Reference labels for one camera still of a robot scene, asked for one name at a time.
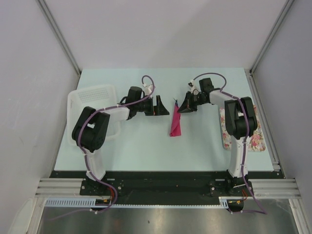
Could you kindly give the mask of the pink paper napkin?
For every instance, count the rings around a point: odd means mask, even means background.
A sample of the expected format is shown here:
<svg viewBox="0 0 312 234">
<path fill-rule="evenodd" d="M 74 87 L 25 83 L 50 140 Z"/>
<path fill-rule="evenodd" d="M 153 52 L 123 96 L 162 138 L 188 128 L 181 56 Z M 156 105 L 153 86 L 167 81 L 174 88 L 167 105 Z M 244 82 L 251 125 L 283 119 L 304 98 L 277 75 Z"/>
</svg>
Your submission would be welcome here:
<svg viewBox="0 0 312 234">
<path fill-rule="evenodd" d="M 169 136 L 170 137 L 179 137 L 181 136 L 181 126 L 180 126 L 180 118 L 181 114 L 178 113 L 179 106 L 174 104 L 174 111 L 171 123 L 171 129 Z"/>
</svg>

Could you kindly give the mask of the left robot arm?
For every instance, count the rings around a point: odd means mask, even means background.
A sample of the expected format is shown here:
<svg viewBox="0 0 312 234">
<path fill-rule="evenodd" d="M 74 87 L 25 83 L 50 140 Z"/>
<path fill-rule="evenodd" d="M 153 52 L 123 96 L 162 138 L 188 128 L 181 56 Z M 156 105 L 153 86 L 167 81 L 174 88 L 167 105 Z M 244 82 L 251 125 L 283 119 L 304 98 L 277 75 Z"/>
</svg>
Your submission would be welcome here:
<svg viewBox="0 0 312 234">
<path fill-rule="evenodd" d="M 102 156 L 97 151 L 108 138 L 109 127 L 121 121 L 131 120 L 137 113 L 146 116 L 168 116 L 169 111 L 163 105 L 159 95 L 156 96 L 156 104 L 153 104 L 152 91 L 146 95 L 136 86 L 130 87 L 127 96 L 113 107 L 96 110 L 85 107 L 72 131 L 72 139 L 82 149 L 87 167 L 87 177 L 92 181 L 91 190 L 97 195 L 104 194 L 108 189 L 108 183 L 103 180 L 106 174 L 102 162 Z"/>
</svg>

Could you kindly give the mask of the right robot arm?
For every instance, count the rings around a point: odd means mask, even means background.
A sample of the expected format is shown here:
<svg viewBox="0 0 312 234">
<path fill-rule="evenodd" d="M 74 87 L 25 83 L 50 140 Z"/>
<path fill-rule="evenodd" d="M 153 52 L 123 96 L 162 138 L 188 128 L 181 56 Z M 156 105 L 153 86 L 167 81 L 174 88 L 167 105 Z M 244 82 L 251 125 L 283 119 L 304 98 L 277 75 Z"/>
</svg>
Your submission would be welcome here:
<svg viewBox="0 0 312 234">
<path fill-rule="evenodd" d="M 237 195 L 242 191 L 242 183 L 248 180 L 248 169 L 245 165 L 247 158 L 247 143 L 257 129 L 257 119 L 253 101 L 250 97 L 236 97 L 215 88 L 210 78 L 199 81 L 200 88 L 191 80 L 190 90 L 178 112 L 196 112 L 199 105 L 206 103 L 217 105 L 225 112 L 225 127 L 231 137 L 231 159 L 227 170 L 231 180 L 226 181 L 225 191 L 229 195 Z"/>
</svg>

